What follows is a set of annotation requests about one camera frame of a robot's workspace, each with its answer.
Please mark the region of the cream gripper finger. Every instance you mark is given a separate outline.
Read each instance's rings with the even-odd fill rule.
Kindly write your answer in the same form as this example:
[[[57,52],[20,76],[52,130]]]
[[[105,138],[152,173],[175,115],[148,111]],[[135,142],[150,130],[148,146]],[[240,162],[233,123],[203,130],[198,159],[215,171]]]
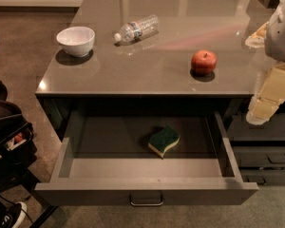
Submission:
[[[246,121],[253,125],[268,122],[285,102],[285,63],[273,66],[266,75],[256,79],[255,94],[251,98]]]
[[[263,48],[264,40],[267,32],[268,23],[264,23],[253,34],[251,34],[246,40],[245,45],[249,48]]]

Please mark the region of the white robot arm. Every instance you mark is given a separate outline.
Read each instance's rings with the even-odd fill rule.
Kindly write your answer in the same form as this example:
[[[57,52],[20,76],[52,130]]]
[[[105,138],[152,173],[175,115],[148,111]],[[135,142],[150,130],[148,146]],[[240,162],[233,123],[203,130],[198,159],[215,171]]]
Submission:
[[[269,19],[245,41],[250,48],[264,48],[265,54],[276,60],[266,74],[256,77],[246,121],[253,125],[268,122],[285,102],[285,0]]]

